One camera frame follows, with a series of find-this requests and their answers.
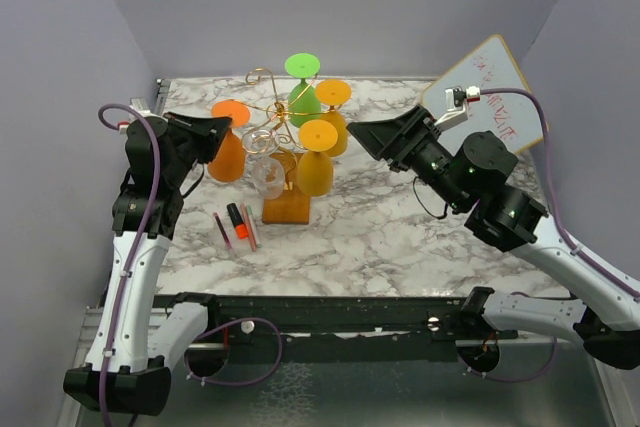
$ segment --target wooden base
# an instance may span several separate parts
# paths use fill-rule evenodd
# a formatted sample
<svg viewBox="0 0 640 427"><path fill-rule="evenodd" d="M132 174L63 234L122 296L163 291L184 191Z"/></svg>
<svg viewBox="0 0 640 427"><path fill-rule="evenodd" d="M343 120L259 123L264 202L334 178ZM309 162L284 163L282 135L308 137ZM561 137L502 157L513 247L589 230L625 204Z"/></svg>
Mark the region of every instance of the wooden base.
<svg viewBox="0 0 640 427"><path fill-rule="evenodd" d="M298 160L301 153L295 154ZM291 156L281 152L272 154L271 157L282 162L282 165L290 165ZM297 168L291 170L285 179L285 190L277 199L265 199L262 206L262 222L265 224L308 224L311 212L311 197L304 195L298 189L295 180Z"/></svg>

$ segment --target gray floor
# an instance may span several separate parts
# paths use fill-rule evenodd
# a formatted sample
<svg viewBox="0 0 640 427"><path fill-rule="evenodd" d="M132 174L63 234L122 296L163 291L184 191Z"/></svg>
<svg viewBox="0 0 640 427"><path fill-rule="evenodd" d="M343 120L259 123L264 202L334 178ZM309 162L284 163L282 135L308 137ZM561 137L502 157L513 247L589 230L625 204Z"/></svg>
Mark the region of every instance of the gray floor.
<svg viewBox="0 0 640 427"><path fill-rule="evenodd" d="M495 373L532 372L549 345L503 346ZM263 366L234 366L228 378L259 375ZM560 346L546 377L499 384L463 376L459 364L288 364L267 382L248 388L201 387L180 367L169 403L136 427L607 427L611 414L593 362L579 349ZM113 416L116 427L129 417ZM85 412L83 427L101 426Z"/></svg>

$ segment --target orange disc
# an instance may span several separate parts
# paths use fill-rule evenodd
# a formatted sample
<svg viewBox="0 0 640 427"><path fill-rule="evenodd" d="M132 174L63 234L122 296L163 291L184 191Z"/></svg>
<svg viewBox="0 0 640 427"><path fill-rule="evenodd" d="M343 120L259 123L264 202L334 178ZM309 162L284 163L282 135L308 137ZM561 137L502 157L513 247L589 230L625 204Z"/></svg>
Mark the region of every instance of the orange disc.
<svg viewBox="0 0 640 427"><path fill-rule="evenodd" d="M249 122L249 109L237 100L223 100L211 107L211 117L231 117L231 127L242 127Z"/></svg>
<svg viewBox="0 0 640 427"><path fill-rule="evenodd" d="M351 87L342 80L323 80L316 86L316 99L326 105L342 105L351 98Z"/></svg>
<svg viewBox="0 0 640 427"><path fill-rule="evenodd" d="M338 131L326 120L305 122L298 135L304 148L314 152L329 150L338 141Z"/></svg>

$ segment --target marble tabletop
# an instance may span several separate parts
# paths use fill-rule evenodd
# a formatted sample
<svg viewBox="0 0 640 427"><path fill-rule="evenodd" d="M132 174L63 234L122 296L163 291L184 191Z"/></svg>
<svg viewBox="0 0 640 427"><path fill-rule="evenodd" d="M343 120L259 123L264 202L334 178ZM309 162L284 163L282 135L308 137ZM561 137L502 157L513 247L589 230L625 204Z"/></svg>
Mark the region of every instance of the marble tabletop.
<svg viewBox="0 0 640 427"><path fill-rule="evenodd" d="M348 80L352 99L342 109L347 121L396 117L415 105L427 81ZM284 97L296 85L277 79ZM165 111L207 117L217 101L236 98L266 107L273 102L270 82L249 86L243 77L172 81ZM251 112L251 124L264 113ZM160 272L156 292L182 291L235 295L452 296L475 286L531 295L566 295L550 277L509 254L483 244L464 228L466 215L445 220L428 216L411 188L411 173L392 173L350 139L334 159L332 191L311 202L309 225L263 225L262 199L247 166L242 179L223 184L205 175L185 201L173 246ZM185 182L195 180L194 172ZM520 156L511 182L541 199L527 154ZM443 202L426 186L418 193L433 212ZM232 239L229 257L214 228L213 212L233 233L225 206L250 205L263 247Z"/></svg>

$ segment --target screw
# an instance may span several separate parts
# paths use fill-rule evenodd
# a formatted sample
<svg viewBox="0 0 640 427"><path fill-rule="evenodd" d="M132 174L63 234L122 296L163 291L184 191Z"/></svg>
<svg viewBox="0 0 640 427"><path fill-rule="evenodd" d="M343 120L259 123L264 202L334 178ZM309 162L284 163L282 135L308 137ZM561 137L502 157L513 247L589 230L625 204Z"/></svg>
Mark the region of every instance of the screw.
<svg viewBox="0 0 640 427"><path fill-rule="evenodd" d="M245 334L250 334L255 328L256 324L254 324L252 320L246 320L240 324L240 330Z"/></svg>

